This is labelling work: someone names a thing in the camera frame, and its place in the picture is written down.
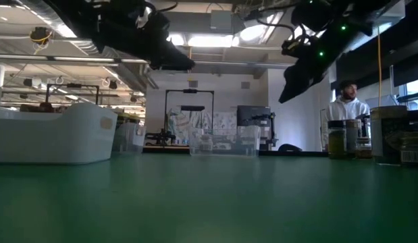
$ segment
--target white plastic bin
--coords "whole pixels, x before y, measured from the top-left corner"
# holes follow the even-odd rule
[[[115,131],[113,152],[141,154],[145,136],[146,127],[126,122]]]
[[[0,163],[80,164],[111,157],[117,115],[79,103],[63,114],[0,111]]]
[[[190,154],[253,158],[258,156],[260,133],[259,126],[227,130],[191,128]]]

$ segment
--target green table surface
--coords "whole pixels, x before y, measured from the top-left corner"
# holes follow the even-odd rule
[[[0,242],[418,242],[418,169],[189,155],[0,165]]]

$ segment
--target black metal stand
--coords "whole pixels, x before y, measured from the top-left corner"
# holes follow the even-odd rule
[[[82,87],[94,87],[96,88],[96,101],[95,104],[98,104],[98,100],[99,100],[99,85],[84,85],[84,84],[47,84],[47,97],[45,98],[45,102],[48,103],[49,100],[49,88],[51,86],[58,86],[58,87],[62,87],[62,86],[66,86],[66,88],[82,88]]]
[[[184,94],[196,94],[198,92],[208,92],[211,93],[211,129],[213,129],[213,110],[215,109],[215,91],[212,90],[196,90],[196,89],[184,89],[184,90],[166,90],[165,91],[165,109],[163,110],[164,118],[163,118],[163,129],[167,131],[167,100],[168,100],[168,93],[169,92],[182,92]]]

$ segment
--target man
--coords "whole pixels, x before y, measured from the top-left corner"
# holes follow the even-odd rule
[[[340,83],[341,95],[325,110],[321,130],[323,134],[323,145],[328,149],[328,121],[345,119],[356,119],[362,115],[369,115],[369,106],[360,102],[357,96],[357,85],[352,80]]]

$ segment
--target white lab coat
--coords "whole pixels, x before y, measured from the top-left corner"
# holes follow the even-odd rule
[[[345,103],[338,97],[330,103],[322,117],[321,133],[323,146],[329,143],[328,121],[356,119],[360,115],[369,115],[369,106],[360,102],[357,98]]]

